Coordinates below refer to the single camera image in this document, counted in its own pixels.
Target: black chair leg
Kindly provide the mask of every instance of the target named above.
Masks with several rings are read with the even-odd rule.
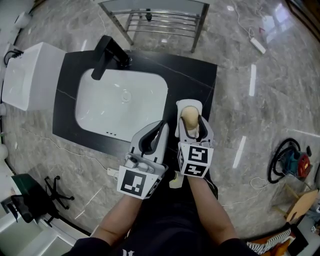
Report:
[[[65,200],[71,200],[71,201],[75,200],[75,198],[73,196],[67,197],[62,194],[58,194],[58,197],[61,199],[65,199]]]
[[[52,188],[51,185],[49,184],[48,180],[49,180],[49,177],[47,176],[47,177],[45,177],[44,182],[45,182],[46,186],[47,186],[47,187],[49,188],[49,190],[50,190],[50,193],[51,193],[50,197],[52,197],[52,196],[55,194],[55,190],[53,190],[53,188]]]
[[[56,197],[55,199],[58,201],[58,203],[59,203],[64,209],[69,210],[69,206],[65,206],[64,203],[60,200],[59,197]]]
[[[57,202],[66,210],[69,209],[69,206],[65,206],[63,204],[63,202],[61,201],[61,199],[64,199],[64,200],[74,200],[75,198],[73,196],[70,196],[70,197],[67,197],[67,196],[64,196],[62,194],[58,194],[57,192],[57,180],[60,180],[60,176],[56,176],[54,177],[54,180],[53,180],[53,188],[51,187],[51,185],[48,183],[48,180],[49,180],[49,177],[46,177],[44,179],[47,187],[49,188],[50,192],[51,192],[51,195],[50,195],[50,198],[51,200],[57,200]]]
[[[52,228],[50,222],[52,222],[53,219],[54,219],[54,217],[51,216],[49,220],[45,220],[45,219],[44,219],[44,222],[47,223],[47,224],[49,225],[49,227]]]

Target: sink drain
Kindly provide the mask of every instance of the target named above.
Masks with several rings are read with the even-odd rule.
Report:
[[[122,95],[121,95],[121,99],[123,102],[129,102],[131,100],[131,92],[128,90],[124,90]]]

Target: metal towel rack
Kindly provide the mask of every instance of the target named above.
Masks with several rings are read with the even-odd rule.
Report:
[[[189,12],[180,11],[169,11],[169,10],[158,10],[158,9],[129,9],[120,11],[110,11],[106,7],[106,3],[110,1],[92,0],[93,2],[99,2],[98,5],[111,19],[114,25],[119,29],[124,38],[130,45],[134,42],[128,35],[128,32],[148,32],[148,33],[162,33],[178,35],[182,37],[194,38],[191,52],[195,51],[197,46],[201,30],[203,28],[209,4],[201,3],[202,11],[201,14],[194,14]],[[129,17],[124,26],[121,25],[116,15],[129,14]]]

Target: marble floor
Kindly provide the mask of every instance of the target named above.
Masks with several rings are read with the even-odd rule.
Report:
[[[209,123],[214,131],[210,168],[224,205],[240,237],[260,235],[285,224],[271,209],[290,200],[284,183],[305,185],[286,177],[278,185],[254,189],[252,178],[267,178],[273,150],[288,137],[311,147],[312,184],[320,159],[320,45],[281,0],[234,0],[240,23],[251,26],[264,45],[261,54],[238,26],[231,0],[212,0],[194,53],[192,39],[136,32],[130,46],[105,13],[89,0],[47,0],[21,32],[17,46],[26,49],[46,42],[67,52],[93,50],[104,34],[124,49],[164,52],[218,65]],[[126,17],[119,18],[122,23]],[[249,95],[251,66],[256,65],[254,95]],[[118,168],[122,159],[63,140],[52,134],[53,111],[23,112],[7,105],[3,118],[8,162],[17,173],[43,179],[60,175],[59,186],[75,201],[61,214],[91,232],[119,200],[116,182],[105,168]],[[239,162],[235,162],[241,153]],[[254,179],[261,188],[264,181]]]

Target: sink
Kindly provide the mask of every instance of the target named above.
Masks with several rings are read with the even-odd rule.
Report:
[[[143,127],[163,119],[168,86],[157,74],[106,69],[100,80],[93,69],[81,77],[75,119],[87,131],[131,142]]]
[[[2,100],[24,111],[53,109],[65,54],[41,42],[11,58],[5,70]]]

